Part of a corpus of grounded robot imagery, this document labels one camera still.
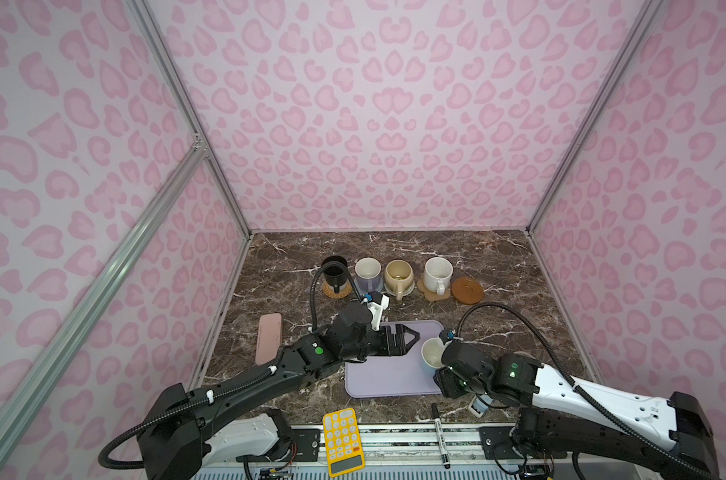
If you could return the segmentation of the yellow mug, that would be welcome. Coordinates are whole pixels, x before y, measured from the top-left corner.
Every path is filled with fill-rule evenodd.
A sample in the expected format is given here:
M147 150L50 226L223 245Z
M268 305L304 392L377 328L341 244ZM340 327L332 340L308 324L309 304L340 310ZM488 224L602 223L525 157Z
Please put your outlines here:
M384 278L386 276L389 276L391 278L407 278L409 276L412 276L415 283L415 276L412 266L407 261L402 259L392 260L386 265L384 269Z

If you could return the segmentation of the black mug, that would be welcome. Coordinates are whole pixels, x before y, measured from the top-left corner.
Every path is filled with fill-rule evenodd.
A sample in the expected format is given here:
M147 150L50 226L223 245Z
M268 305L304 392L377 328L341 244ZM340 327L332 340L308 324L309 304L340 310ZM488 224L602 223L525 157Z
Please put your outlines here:
M324 280L326 280L329 284L341 286L348 281L346 274L348 262L344 257L339 255L326 257L322 261L322 265L324 266Z

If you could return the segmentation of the aluminium mounting rail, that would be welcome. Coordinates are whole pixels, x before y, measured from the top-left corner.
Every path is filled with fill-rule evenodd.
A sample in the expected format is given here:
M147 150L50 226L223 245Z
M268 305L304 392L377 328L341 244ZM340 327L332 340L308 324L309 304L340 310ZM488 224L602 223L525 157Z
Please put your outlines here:
M361 426L364 469L346 479L653 479L655 473L583 453L516 453L508 424L446 424L451 468L441 462L434 425ZM280 432L264 420L243 420L207 443L210 452L190 479L327 479L323 430L298 425Z

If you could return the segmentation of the white lavender mug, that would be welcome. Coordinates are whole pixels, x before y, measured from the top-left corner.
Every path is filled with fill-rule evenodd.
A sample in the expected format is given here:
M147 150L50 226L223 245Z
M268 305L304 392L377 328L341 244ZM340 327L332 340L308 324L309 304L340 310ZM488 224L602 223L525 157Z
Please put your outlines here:
M355 285L361 293L383 291L382 266L375 258L359 259L355 264L354 272Z

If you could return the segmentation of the grey round coaster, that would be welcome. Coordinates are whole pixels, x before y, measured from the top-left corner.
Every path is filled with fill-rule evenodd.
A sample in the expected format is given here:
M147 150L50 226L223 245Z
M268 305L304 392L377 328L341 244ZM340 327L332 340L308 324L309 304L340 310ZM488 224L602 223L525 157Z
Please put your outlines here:
M371 292L384 292L384 280L381 276L377 276L374 278L356 277L354 279L354 284L362 296L365 296Z

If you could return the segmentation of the light blue case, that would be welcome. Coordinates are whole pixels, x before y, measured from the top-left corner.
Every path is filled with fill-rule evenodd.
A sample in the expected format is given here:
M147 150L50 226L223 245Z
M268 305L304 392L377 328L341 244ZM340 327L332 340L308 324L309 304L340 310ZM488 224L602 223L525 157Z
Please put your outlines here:
M492 399L487 395L476 395L469 403L468 411L477 418L481 418L491 409Z

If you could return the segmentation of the woven straw round coaster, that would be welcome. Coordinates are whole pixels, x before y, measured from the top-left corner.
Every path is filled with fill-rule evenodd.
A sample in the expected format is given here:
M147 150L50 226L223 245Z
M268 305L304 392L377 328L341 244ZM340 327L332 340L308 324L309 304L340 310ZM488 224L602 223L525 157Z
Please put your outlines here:
M334 286L329 284L326 280L322 282L322 292L328 298L331 299L342 299L349 296L353 292L352 285L349 281L346 281L341 286Z

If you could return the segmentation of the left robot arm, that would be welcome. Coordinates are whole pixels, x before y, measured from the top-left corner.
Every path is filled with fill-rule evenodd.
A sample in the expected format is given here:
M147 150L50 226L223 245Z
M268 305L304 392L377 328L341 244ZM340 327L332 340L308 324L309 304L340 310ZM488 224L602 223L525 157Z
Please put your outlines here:
M137 435L149 479L190 479L202 467L214 434L242 415L281 395L336 373L345 362L407 354L419 341L415 330L395 324L372 327L363 304L347 305L328 325L283 346L264 365L253 366L209 389L166 388L151 407L149 426Z

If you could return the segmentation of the lavender tray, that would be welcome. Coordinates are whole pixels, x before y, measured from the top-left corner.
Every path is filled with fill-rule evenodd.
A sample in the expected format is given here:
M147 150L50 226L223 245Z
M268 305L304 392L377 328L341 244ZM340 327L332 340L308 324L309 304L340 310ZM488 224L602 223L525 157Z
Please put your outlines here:
M419 333L420 339L403 356L369 357L362 364L345 365L347 394L356 399L440 395L433 380L435 369L424 361L422 345L437 338L444 326L435 320L399 323Z

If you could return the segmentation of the yellow calculator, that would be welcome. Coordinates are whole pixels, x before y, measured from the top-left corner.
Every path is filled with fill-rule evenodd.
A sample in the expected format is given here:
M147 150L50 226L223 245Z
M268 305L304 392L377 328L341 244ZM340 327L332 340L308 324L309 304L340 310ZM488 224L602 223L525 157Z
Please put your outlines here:
M353 408L327 413L322 420L325 458L331 478L365 468L365 454Z

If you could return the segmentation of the light blue mug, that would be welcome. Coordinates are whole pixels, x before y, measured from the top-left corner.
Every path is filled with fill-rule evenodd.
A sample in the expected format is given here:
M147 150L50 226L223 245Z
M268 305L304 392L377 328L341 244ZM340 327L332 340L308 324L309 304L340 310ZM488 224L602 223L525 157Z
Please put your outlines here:
M439 338L426 340L421 347L422 370L428 377L444 367L442 355L445 350L445 343Z

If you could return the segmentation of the cream white mug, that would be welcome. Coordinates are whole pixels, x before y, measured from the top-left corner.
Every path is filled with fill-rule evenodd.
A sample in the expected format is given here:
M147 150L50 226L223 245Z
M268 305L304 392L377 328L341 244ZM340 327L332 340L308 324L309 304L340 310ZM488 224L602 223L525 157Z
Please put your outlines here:
M450 287L453 265L443 257L430 258L424 266L422 282L425 289L442 296Z

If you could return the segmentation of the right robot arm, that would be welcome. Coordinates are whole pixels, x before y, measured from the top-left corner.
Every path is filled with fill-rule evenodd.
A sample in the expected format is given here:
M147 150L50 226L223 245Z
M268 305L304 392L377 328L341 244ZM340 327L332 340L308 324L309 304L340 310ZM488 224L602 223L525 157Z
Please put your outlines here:
M454 339L438 343L434 381L448 398L473 395L518 412L507 445L522 457L587 454L625 461L664 479L716 479L714 433L698 400L617 390L516 353L493 358Z

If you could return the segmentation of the brown round wooden coaster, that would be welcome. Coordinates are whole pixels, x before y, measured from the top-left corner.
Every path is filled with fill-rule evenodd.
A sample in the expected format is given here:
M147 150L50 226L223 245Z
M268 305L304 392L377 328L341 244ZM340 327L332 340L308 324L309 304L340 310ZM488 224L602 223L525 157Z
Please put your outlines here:
M482 285L470 277L461 277L451 284L451 294L461 304L475 305L484 298Z

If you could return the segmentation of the beige patterned round coaster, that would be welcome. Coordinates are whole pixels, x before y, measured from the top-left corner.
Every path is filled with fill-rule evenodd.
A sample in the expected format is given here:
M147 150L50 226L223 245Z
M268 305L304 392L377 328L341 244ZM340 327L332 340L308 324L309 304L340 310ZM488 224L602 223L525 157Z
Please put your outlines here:
M391 278L386 276L384 278L385 290L388 295L401 301L404 297L410 295L415 288L414 278L409 276L407 278Z

